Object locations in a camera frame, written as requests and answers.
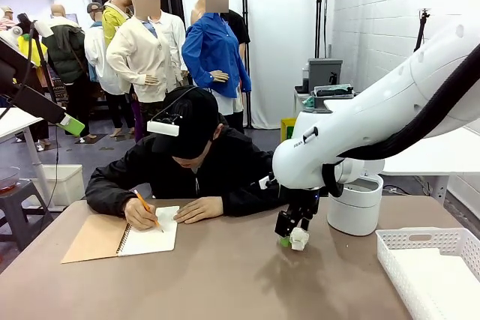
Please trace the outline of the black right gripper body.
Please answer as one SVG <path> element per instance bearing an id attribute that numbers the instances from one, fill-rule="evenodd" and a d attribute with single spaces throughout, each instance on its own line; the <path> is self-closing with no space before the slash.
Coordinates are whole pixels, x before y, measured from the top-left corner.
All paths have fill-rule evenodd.
<path id="1" fill-rule="evenodd" d="M 291 189 L 287 191 L 287 214 L 291 220 L 312 220 L 318 212 L 320 189 Z"/>

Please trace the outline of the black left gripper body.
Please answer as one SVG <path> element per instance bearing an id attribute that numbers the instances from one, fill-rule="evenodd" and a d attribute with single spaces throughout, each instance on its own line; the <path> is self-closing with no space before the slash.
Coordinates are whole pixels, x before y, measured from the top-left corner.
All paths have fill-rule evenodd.
<path id="1" fill-rule="evenodd" d="M 29 78 L 29 60 L 1 39 L 1 95 L 15 96 L 20 85 Z"/>

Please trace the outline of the person left hand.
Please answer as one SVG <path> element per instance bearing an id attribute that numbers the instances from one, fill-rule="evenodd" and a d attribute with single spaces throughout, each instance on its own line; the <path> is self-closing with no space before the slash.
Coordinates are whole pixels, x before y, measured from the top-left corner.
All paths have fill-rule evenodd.
<path id="1" fill-rule="evenodd" d="M 224 214 L 222 198 L 219 196 L 207 196 L 193 200 L 180 208 L 173 219 L 177 223 L 197 223 Z"/>

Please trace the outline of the person right hand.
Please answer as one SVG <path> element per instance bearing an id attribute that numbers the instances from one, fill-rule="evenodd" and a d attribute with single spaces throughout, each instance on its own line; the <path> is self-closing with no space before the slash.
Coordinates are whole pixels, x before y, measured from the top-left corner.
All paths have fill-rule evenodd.
<path id="1" fill-rule="evenodd" d="M 147 204 L 144 206 L 138 198 L 130 198 L 124 204 L 124 217 L 137 230 L 147 230 L 157 226 L 156 207 Z"/>

